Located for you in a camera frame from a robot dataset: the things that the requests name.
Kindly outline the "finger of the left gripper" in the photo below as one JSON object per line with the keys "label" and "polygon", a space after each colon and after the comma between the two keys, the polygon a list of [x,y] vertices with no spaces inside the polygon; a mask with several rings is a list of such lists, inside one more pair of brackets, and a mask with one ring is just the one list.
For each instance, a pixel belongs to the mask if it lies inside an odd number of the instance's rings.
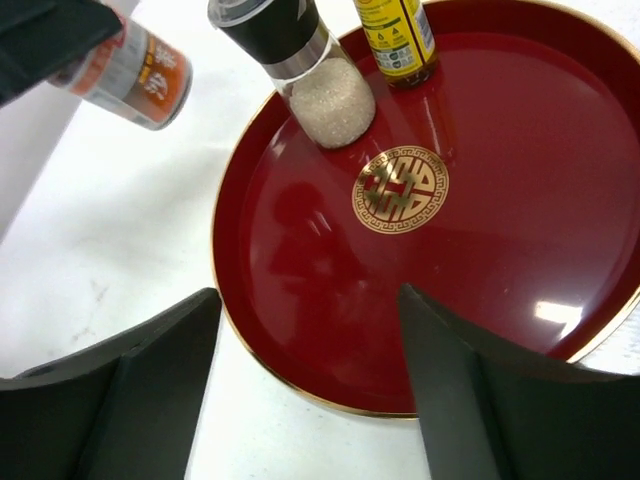
{"label": "finger of the left gripper", "polygon": [[7,105],[122,30],[98,1],[1,3],[1,103]]}

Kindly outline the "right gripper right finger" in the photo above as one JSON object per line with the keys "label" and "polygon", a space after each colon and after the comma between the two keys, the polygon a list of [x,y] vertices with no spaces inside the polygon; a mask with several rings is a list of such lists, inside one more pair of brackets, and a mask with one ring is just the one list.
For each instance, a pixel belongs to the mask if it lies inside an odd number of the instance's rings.
{"label": "right gripper right finger", "polygon": [[639,380],[516,345],[416,287],[397,295],[435,479],[635,479]]}

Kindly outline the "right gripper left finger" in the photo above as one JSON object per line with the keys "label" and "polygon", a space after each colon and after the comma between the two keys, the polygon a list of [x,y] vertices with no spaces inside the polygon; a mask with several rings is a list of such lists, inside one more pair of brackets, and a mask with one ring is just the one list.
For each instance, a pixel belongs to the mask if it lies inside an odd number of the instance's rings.
{"label": "right gripper left finger", "polygon": [[4,479],[182,479],[222,303],[204,288],[155,317],[1,381]]}

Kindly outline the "jar with white red lid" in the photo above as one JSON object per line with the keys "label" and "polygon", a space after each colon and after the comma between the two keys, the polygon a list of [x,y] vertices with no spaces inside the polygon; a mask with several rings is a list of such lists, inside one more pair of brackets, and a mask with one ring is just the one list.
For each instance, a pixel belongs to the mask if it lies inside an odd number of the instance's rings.
{"label": "jar with white red lid", "polygon": [[191,62],[137,22],[119,20],[119,33],[48,82],[148,130],[163,129],[189,94]]}

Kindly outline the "salt grinder black cap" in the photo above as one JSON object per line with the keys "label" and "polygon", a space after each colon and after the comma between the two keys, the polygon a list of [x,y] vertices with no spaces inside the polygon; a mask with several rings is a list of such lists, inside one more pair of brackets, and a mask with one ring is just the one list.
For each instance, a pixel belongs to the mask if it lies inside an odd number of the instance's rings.
{"label": "salt grinder black cap", "polygon": [[337,149],[368,130],[373,93],[313,1],[210,1],[207,16],[260,64],[313,142]]}

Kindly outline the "small yellow label sauce bottle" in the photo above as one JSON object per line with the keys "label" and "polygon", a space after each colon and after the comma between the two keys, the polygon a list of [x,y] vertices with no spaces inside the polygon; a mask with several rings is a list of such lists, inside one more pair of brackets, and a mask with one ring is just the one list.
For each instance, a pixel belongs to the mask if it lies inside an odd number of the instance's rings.
{"label": "small yellow label sauce bottle", "polygon": [[411,88],[434,72],[434,35],[419,0],[355,0],[374,60],[387,83]]}

